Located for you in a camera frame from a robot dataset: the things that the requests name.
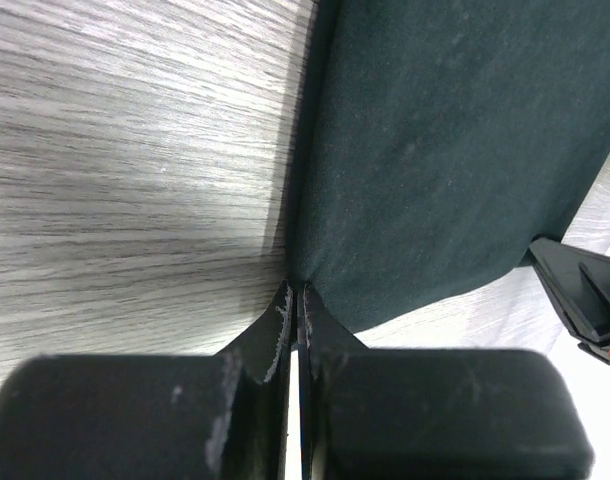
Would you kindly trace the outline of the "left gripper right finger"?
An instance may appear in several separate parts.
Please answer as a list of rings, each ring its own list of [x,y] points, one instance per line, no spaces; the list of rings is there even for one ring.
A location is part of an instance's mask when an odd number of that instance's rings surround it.
[[[586,479],[566,384],[519,349],[370,348],[304,287],[295,302],[306,479]]]

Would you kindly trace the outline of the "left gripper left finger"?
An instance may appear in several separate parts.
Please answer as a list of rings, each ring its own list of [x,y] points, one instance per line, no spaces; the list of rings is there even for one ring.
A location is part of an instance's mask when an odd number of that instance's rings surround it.
[[[0,388],[0,479],[279,479],[292,290],[218,353],[38,356]]]

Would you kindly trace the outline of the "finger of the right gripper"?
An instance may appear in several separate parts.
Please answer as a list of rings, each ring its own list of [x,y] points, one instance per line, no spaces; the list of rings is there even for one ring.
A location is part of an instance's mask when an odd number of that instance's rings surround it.
[[[610,350],[610,257],[539,238],[534,269],[561,322],[582,350]]]

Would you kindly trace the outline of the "black t-shirt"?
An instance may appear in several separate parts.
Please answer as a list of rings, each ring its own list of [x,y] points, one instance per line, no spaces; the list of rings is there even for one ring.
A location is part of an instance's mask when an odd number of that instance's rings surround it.
[[[361,332],[560,239],[610,152],[610,1],[321,1],[289,271]]]

